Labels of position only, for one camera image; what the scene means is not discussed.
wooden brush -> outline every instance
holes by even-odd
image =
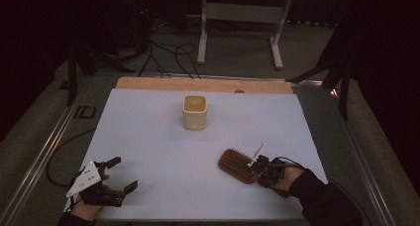
[[[245,184],[251,184],[260,179],[253,173],[248,164],[251,158],[235,149],[225,151],[219,160],[219,168]]]

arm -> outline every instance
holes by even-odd
[[[349,197],[332,183],[324,184],[312,171],[286,168],[274,187],[299,199],[311,226],[360,226],[363,217]]]
[[[58,226],[94,226],[95,218],[101,209],[102,206],[84,204],[83,200],[80,200],[71,212],[62,213]]]

table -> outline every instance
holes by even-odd
[[[283,69],[283,63],[278,49],[278,40],[286,21],[288,8],[291,0],[285,0],[281,7],[251,6],[237,4],[208,3],[202,0],[201,8],[201,35],[198,46],[198,63],[204,63],[206,59],[207,31],[206,22],[208,19],[248,21],[277,24],[277,32],[269,38],[274,67]]]
[[[182,127],[182,98],[203,94],[208,125]],[[100,220],[241,221],[302,218],[296,198],[283,199],[220,170],[223,152],[289,157],[327,181],[297,97],[282,81],[122,77],[110,94],[83,165],[122,162],[107,173],[112,188],[139,188]]]

power cord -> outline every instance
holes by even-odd
[[[335,180],[331,179],[329,176],[327,176],[328,180],[330,180],[332,183],[334,183],[337,187],[339,187],[349,198],[353,201],[353,203],[358,207],[358,209],[362,212],[362,214],[367,219],[368,225],[372,225],[370,218],[368,217],[368,214],[366,211],[362,208],[362,206],[358,203],[358,201],[348,192],[346,191],[340,184],[338,184]]]
[[[54,150],[54,152],[52,153],[52,156],[50,157],[50,159],[49,159],[49,161],[48,161],[48,163],[47,163],[47,166],[46,166],[46,176],[47,176],[47,179],[48,179],[48,180],[49,180],[52,184],[55,184],[55,185],[57,185],[57,186],[61,186],[61,187],[65,187],[65,188],[70,187],[70,184],[65,184],[65,183],[60,183],[60,182],[57,182],[57,181],[56,181],[56,180],[54,180],[54,179],[51,177],[51,175],[50,175],[50,165],[51,165],[51,162],[52,162],[53,157],[55,156],[55,154],[56,154],[56,153],[58,153],[58,151],[59,151],[59,150],[60,150],[63,146],[65,146],[66,144],[70,143],[71,141],[73,141],[73,140],[75,140],[75,139],[77,139],[77,138],[79,138],[79,137],[81,137],[81,136],[83,136],[83,135],[86,135],[86,134],[89,134],[89,133],[91,133],[91,132],[94,132],[95,130],[96,130],[96,128],[93,128],[93,129],[87,130],[87,131],[85,131],[85,132],[83,132],[83,133],[80,133],[80,134],[78,134],[78,135],[76,135],[76,136],[74,136],[74,137],[72,137],[72,138],[70,138],[70,139],[68,139],[68,140],[64,141],[62,144],[58,145],[58,146],[55,148],[55,150]]]
[[[198,76],[198,78],[201,79],[201,76],[198,73],[198,70],[196,68],[195,62],[194,62],[194,60],[193,60],[193,58],[191,56],[196,51],[196,47],[194,45],[192,45],[192,44],[183,44],[183,45],[180,45],[180,46],[174,46],[174,45],[169,45],[169,44],[155,42],[155,41],[153,41],[151,39],[152,35],[155,32],[157,32],[160,27],[165,26],[167,24],[168,24],[168,22],[164,22],[164,23],[161,23],[161,24],[157,25],[155,28],[152,29],[152,31],[151,31],[151,33],[149,35],[149,40],[148,40],[148,49],[147,49],[148,58],[147,58],[146,62],[143,64],[143,66],[141,67],[138,76],[141,76],[142,75],[142,73],[145,70],[146,66],[148,65],[149,61],[151,59],[153,59],[155,61],[156,65],[157,65],[157,71],[160,72],[160,77],[162,77],[163,74],[165,73],[170,78],[169,73],[166,70],[164,70],[164,68],[159,64],[158,60],[153,55],[153,46],[155,46],[155,47],[160,48],[160,49],[162,49],[162,50],[164,50],[166,52],[169,52],[171,54],[174,54],[177,65],[186,74],[188,74],[188,76],[191,79],[194,79],[194,77],[191,75],[191,73],[181,64],[181,62],[180,62],[180,60],[178,58],[179,56],[188,56],[189,59],[190,59],[190,61],[191,61],[191,63],[192,63],[192,66],[194,68],[195,74]],[[186,49],[187,47],[192,48],[191,51],[188,51]]]

table leg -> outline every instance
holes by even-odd
[[[274,59],[274,67],[276,69],[283,69],[283,62],[281,61],[280,50],[278,48],[278,40],[280,39],[281,31],[283,30],[284,23],[286,22],[287,12],[290,7],[291,0],[286,0],[281,10],[280,19],[278,21],[277,33],[274,37],[269,38],[271,45],[272,57]]]
[[[207,0],[203,0],[201,4],[201,36],[200,44],[198,46],[198,59],[199,64],[206,61],[206,46],[207,46],[207,32],[206,32],[206,19],[207,19]]]

